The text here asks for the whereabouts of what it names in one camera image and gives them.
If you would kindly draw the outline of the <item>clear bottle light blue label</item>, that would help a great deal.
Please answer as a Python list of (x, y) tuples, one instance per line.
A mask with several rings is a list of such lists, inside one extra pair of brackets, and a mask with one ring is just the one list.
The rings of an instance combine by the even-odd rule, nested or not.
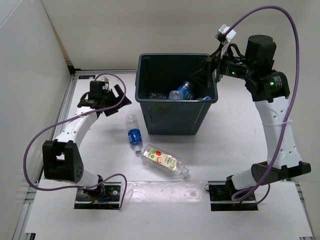
[(190, 81), (184, 81), (177, 91), (182, 93), (182, 100), (193, 100), (194, 98), (194, 85)]

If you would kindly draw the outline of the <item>clear bottle green white label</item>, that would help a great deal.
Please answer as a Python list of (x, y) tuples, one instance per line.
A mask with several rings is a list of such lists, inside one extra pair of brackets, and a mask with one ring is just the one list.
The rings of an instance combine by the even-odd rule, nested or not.
[(169, 100), (172, 101), (181, 101), (184, 99), (184, 93), (182, 91), (179, 90), (172, 90), (169, 93)]

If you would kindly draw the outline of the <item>clear bottle apple label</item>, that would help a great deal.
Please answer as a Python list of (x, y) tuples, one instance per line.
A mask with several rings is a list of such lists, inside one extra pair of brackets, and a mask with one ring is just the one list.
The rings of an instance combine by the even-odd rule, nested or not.
[(171, 176), (187, 178), (190, 173), (190, 169), (177, 156), (151, 144), (146, 145), (141, 160), (143, 164), (158, 168)]

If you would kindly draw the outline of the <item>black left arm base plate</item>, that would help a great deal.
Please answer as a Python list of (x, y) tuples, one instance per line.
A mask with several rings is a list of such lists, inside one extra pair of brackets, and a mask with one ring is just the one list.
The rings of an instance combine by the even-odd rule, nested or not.
[(76, 210), (118, 210), (121, 203), (121, 182), (105, 182), (104, 190), (78, 189), (73, 208)]

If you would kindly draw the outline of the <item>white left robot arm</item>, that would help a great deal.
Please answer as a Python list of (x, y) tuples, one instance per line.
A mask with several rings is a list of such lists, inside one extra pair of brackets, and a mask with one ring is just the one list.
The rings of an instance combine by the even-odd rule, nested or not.
[(106, 81), (92, 80), (89, 92), (77, 104), (75, 115), (79, 117), (69, 121), (54, 140), (42, 145), (44, 177), (88, 189), (94, 200), (102, 199), (105, 187), (99, 183), (103, 178), (85, 169), (79, 147), (101, 114), (108, 117), (131, 103), (118, 84), (110, 89)]

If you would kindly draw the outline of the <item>clear bottle dark blue label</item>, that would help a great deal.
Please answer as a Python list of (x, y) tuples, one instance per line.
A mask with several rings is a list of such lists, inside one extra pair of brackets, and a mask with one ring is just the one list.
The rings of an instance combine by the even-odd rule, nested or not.
[(125, 123), (127, 127), (129, 145), (134, 151), (135, 155), (140, 157), (142, 154), (143, 140), (137, 116), (135, 114), (128, 114), (125, 117)]

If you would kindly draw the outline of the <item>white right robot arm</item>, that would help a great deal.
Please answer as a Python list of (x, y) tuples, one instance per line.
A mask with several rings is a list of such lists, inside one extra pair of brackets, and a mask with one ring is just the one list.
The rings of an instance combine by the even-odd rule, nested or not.
[(267, 160), (226, 179), (224, 193), (230, 200), (238, 199), (257, 183), (267, 185), (311, 172), (311, 165), (299, 155), (287, 116), (293, 99), (287, 77), (273, 69), (276, 47), (272, 37), (259, 34), (248, 38), (244, 55), (233, 55), (232, 50), (238, 50), (234, 43), (223, 55), (220, 45), (204, 59), (203, 67), (190, 75), (192, 82), (206, 89), (223, 76), (244, 80), (261, 118)]

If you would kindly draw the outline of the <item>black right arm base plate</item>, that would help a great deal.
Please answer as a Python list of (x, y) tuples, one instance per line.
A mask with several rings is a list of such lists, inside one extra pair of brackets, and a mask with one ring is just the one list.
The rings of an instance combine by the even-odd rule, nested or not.
[(257, 211), (258, 205), (253, 193), (244, 201), (232, 201), (224, 182), (209, 181), (204, 185), (209, 193), (210, 210), (212, 212), (248, 212)]

